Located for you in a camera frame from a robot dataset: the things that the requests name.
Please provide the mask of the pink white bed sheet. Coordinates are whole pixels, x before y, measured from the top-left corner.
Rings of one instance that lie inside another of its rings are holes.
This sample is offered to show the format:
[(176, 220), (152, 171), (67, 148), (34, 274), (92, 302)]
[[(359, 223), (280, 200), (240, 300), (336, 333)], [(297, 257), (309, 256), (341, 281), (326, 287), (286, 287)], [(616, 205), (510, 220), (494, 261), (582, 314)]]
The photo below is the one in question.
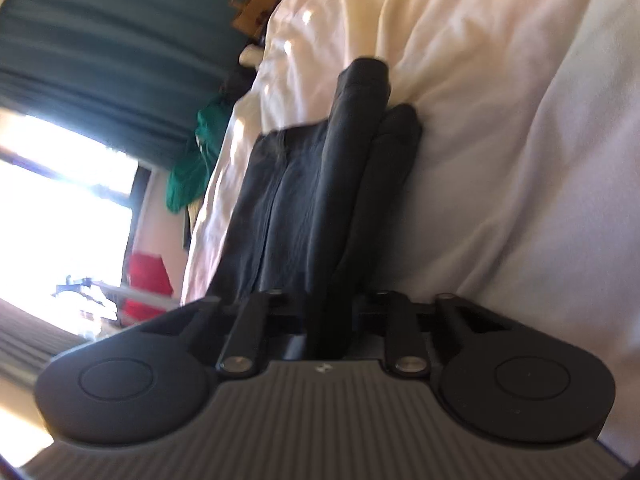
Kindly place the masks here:
[(596, 354), (601, 438), (639, 458), (639, 0), (281, 0), (235, 105), (182, 285), (218, 266), (257, 137), (329, 114), (360, 56), (425, 133), (378, 284), (454, 292)]

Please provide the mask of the teal curtain of window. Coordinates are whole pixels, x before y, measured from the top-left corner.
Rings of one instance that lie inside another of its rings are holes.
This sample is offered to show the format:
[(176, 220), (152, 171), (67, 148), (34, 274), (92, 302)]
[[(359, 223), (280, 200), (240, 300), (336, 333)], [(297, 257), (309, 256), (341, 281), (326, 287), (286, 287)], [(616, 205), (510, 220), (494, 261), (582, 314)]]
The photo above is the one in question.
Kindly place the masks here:
[(1, 375), (17, 385), (33, 389), (37, 377), (51, 360), (87, 342), (1, 301)]
[(168, 168), (245, 37), (230, 0), (4, 0), (1, 104)]

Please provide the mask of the brown paper bag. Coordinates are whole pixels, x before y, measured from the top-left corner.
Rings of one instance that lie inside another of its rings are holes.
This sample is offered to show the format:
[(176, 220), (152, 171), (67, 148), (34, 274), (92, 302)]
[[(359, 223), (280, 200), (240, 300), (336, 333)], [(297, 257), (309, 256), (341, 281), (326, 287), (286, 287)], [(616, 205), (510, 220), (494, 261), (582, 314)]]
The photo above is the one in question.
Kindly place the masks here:
[(273, 10), (280, 0), (229, 0), (235, 17), (231, 26), (250, 39), (258, 40), (262, 36)]

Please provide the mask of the teal curtain right of window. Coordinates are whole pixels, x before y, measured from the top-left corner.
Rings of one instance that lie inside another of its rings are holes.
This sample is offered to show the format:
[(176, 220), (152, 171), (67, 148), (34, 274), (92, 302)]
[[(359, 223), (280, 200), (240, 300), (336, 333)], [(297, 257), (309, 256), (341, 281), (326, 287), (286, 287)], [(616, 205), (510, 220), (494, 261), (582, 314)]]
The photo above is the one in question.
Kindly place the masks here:
[(168, 168), (245, 37), (230, 0), (4, 0), (1, 104)]

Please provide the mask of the dark framed window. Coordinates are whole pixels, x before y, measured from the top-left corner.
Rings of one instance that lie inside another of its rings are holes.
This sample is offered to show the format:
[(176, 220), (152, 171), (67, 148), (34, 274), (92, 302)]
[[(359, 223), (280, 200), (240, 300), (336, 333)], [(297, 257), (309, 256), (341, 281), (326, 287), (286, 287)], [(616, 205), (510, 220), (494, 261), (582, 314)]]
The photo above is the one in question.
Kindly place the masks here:
[(90, 339), (116, 324), (52, 294), (68, 276), (122, 284), (150, 177), (100, 142), (2, 110), (2, 300)]

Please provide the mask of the garment steamer stand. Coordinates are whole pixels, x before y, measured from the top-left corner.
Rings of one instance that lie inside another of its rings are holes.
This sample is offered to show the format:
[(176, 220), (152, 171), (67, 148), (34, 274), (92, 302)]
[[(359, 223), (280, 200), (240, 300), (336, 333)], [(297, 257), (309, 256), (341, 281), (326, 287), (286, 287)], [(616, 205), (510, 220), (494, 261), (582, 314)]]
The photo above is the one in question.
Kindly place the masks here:
[(70, 299), (75, 294), (84, 300), (80, 306), (82, 312), (99, 316), (107, 321), (118, 321), (119, 313), (126, 300), (140, 302), (146, 306), (168, 311), (180, 306), (180, 301), (171, 296), (164, 296), (158, 292), (148, 292), (129, 285), (111, 285), (96, 281), (92, 278), (72, 280), (69, 276), (64, 284), (55, 286), (53, 297), (63, 296)]

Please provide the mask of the red cloth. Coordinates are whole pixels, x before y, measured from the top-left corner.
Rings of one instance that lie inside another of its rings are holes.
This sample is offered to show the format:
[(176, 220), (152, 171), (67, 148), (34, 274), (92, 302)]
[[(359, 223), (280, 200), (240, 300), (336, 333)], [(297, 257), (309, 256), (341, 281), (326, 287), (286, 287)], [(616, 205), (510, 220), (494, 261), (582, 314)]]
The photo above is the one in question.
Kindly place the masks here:
[[(171, 298), (174, 289), (171, 286), (165, 263), (161, 256), (146, 252), (133, 252), (128, 258), (128, 285), (142, 292)], [(170, 307), (157, 307), (140, 300), (126, 299), (122, 312), (130, 322), (147, 321), (170, 310)]]

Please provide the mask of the green garment pile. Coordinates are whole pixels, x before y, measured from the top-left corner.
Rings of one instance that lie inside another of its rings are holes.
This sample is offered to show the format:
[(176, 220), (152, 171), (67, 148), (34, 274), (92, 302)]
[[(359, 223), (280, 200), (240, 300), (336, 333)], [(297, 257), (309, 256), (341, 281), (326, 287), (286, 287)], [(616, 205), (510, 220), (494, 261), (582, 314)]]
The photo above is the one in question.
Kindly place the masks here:
[(198, 124), (186, 150), (172, 167), (166, 188), (166, 207), (173, 214), (204, 196), (221, 153), (232, 104), (218, 93), (196, 114)]

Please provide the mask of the teal curtain left of window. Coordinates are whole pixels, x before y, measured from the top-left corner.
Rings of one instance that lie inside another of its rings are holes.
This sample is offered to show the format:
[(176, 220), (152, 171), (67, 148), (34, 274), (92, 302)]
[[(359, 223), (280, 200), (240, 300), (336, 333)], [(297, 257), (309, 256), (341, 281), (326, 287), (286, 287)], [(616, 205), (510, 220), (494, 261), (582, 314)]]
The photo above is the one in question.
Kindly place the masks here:
[(1, 375), (17, 385), (33, 389), (37, 377), (51, 360), (87, 342), (1, 301)]

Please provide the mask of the black headboard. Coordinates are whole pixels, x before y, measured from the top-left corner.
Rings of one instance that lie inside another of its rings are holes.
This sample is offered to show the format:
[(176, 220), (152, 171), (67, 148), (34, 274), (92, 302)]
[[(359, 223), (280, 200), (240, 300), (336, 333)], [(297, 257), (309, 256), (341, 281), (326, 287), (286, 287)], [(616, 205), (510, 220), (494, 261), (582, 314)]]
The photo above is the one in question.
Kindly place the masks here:
[(254, 68), (238, 65), (237, 68), (232, 70), (231, 75), (220, 88), (221, 93), (224, 95), (224, 100), (229, 104), (234, 104), (241, 99), (250, 90), (255, 77), (256, 70)]

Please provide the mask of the black garment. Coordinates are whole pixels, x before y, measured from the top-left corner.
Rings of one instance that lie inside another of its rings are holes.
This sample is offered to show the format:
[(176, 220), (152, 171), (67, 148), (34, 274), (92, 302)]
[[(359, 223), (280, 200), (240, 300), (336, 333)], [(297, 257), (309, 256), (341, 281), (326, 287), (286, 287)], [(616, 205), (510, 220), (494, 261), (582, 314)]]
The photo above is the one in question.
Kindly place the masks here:
[(328, 118), (258, 138), (209, 285), (232, 309), (256, 292), (291, 297), (313, 358), (346, 349), (416, 160), (416, 110), (389, 100), (387, 65), (357, 58), (337, 78)]

